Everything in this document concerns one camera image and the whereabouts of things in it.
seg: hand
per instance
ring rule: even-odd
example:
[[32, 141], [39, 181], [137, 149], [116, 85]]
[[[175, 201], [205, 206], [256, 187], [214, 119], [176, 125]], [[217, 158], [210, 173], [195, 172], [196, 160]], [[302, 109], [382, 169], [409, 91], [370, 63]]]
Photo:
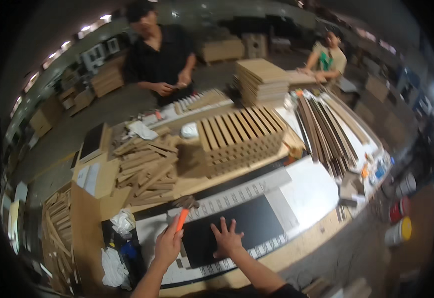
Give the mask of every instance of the hand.
[[237, 225], [235, 219], [232, 219], [232, 224], [230, 225], [230, 230], [227, 230], [227, 224], [225, 223], [225, 218], [220, 218], [220, 228], [222, 232], [217, 229], [215, 224], [211, 223], [210, 228], [214, 232], [214, 236], [217, 240], [217, 251], [214, 253], [214, 258], [221, 259], [231, 257], [234, 252], [242, 247], [242, 237], [244, 233], [235, 234], [235, 226]]
[[180, 230], [176, 233], [178, 220], [179, 216], [176, 216], [171, 225], [162, 231], [156, 241], [154, 261], [166, 269], [177, 259], [181, 251], [184, 230]]
[[321, 72], [315, 74], [315, 80], [318, 84], [321, 83], [322, 81], [326, 81], [325, 77], [323, 76], [323, 73]]
[[314, 75], [313, 71], [311, 69], [308, 69], [308, 68], [297, 68], [297, 71], [299, 73], [303, 73], [305, 75], [311, 75], [311, 76]]
[[191, 72], [183, 69], [178, 75], [178, 83], [179, 88], [187, 87], [191, 82]]
[[160, 96], [168, 96], [174, 91], [172, 85], [164, 82], [154, 83], [153, 90], [156, 91]]

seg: beige t-shirt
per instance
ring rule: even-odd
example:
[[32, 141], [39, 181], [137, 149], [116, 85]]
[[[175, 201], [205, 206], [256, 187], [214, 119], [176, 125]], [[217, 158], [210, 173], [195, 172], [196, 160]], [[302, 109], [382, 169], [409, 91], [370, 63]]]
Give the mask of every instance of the beige t-shirt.
[[[316, 66], [314, 67], [314, 71], [333, 71], [338, 70], [341, 74], [344, 73], [344, 69], [346, 67], [346, 56], [343, 54], [340, 48], [330, 49], [324, 47], [321, 43], [316, 42], [313, 46], [313, 53], [318, 53], [319, 60]], [[333, 79], [330, 83], [336, 82], [337, 79]]]

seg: paint bucket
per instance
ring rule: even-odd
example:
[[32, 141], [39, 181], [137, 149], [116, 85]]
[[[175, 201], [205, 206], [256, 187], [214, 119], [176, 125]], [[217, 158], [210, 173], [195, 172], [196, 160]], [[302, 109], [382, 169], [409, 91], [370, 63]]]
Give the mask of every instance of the paint bucket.
[[404, 217], [395, 226], [392, 226], [384, 235], [386, 246], [392, 247], [411, 238], [412, 223], [409, 217]]
[[402, 197], [403, 195], [410, 194], [416, 190], [416, 179], [412, 173], [409, 173], [401, 183], [399, 183], [396, 188], [397, 197]]
[[397, 223], [400, 221], [404, 216], [409, 215], [409, 208], [411, 206], [411, 203], [409, 201], [409, 198], [407, 196], [403, 196], [399, 202], [396, 202], [390, 209], [389, 209], [389, 221], [393, 223]]

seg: orange knife handle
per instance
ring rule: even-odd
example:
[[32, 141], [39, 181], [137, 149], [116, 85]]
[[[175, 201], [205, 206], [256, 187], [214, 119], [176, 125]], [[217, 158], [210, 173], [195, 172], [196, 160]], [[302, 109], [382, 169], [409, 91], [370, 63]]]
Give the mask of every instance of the orange knife handle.
[[185, 218], [187, 217], [187, 214], [189, 214], [189, 209], [182, 209], [181, 215], [179, 215], [179, 221], [178, 221], [178, 228], [176, 229], [176, 232], [179, 232], [182, 230], [182, 226], [184, 225]]

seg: woman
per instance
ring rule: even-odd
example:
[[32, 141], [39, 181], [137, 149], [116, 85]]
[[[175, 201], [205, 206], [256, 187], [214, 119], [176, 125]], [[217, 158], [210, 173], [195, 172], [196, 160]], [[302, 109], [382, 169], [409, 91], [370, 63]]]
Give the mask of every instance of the woman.
[[[155, 258], [149, 266], [149, 270], [136, 286], [131, 298], [156, 298], [159, 295], [162, 278], [167, 268], [176, 260], [181, 251], [181, 239], [184, 230], [176, 232], [178, 216], [171, 225], [157, 237]], [[270, 297], [270, 298], [306, 298], [287, 284], [278, 274], [274, 273], [263, 264], [252, 258], [242, 247], [244, 233], [236, 234], [237, 223], [232, 219], [229, 229], [225, 218], [220, 218], [220, 232], [214, 224], [210, 228], [214, 232], [217, 241], [217, 251], [214, 257], [218, 259], [231, 258], [242, 270], [254, 288], [242, 289], [218, 289], [186, 295], [186, 297], [206, 298], [241, 298], [241, 297]]]
[[327, 80], [329, 87], [333, 87], [346, 67], [346, 56], [339, 48], [341, 39], [342, 33], [339, 29], [329, 29], [325, 45], [317, 41], [308, 57], [306, 67], [298, 70], [307, 75], [315, 76], [318, 83]]

